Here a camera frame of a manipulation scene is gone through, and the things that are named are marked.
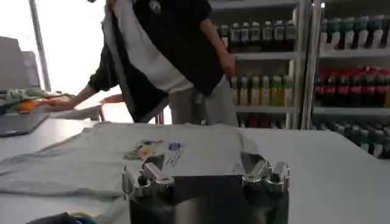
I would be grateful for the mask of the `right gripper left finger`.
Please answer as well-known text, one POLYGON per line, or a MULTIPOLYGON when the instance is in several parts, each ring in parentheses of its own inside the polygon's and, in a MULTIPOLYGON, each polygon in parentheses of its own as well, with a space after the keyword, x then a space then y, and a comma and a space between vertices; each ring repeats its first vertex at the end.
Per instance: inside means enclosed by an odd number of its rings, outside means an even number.
POLYGON ((174 189, 174 178, 162 171, 164 156, 147 159, 138 171, 138 175, 129 165, 121 175, 122 193, 125 200, 159 195, 170 197, 174 189))

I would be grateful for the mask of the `person's left hand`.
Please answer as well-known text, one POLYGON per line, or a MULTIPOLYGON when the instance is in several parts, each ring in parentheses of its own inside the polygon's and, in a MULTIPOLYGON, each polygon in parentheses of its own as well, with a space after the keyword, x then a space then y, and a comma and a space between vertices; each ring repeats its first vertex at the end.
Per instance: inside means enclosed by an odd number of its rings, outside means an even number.
POLYGON ((236 64, 235 58, 230 55, 226 50, 218 53, 219 61, 225 74, 230 78, 236 76, 236 64))

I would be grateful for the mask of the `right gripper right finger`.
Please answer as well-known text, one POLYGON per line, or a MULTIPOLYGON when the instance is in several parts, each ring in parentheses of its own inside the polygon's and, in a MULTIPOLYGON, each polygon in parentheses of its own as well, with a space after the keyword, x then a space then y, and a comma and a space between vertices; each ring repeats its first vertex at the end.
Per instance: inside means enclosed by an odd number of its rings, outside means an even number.
POLYGON ((271 164, 259 154, 241 152, 244 174, 241 184, 252 191, 286 192, 289 190, 290 168, 286 161, 271 164))

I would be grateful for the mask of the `person's right hand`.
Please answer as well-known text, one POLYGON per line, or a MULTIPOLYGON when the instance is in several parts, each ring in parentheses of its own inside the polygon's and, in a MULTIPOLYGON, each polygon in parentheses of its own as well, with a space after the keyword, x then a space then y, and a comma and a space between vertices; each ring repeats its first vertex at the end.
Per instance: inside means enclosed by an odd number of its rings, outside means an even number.
POLYGON ((42 105, 44 105, 48 111, 57 112, 73 110, 77 104, 74 99, 51 99, 42 102, 42 105))

